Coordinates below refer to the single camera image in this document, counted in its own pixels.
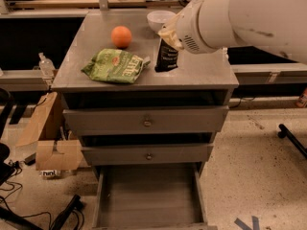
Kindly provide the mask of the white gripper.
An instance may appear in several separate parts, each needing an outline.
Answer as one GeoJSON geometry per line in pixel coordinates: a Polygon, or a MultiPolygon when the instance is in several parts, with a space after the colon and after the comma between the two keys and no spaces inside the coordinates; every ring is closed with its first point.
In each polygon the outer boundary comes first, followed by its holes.
{"type": "Polygon", "coordinates": [[[177,51],[192,54],[213,53],[239,45],[229,19],[230,0],[192,0],[170,18],[158,35],[177,51]]]}

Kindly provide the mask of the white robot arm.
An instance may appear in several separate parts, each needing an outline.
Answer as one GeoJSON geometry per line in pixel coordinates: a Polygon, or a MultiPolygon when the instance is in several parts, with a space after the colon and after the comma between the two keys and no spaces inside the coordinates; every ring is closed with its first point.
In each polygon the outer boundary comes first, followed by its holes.
{"type": "Polygon", "coordinates": [[[191,0],[159,36],[192,54],[253,46],[307,62],[307,0],[191,0]]]}

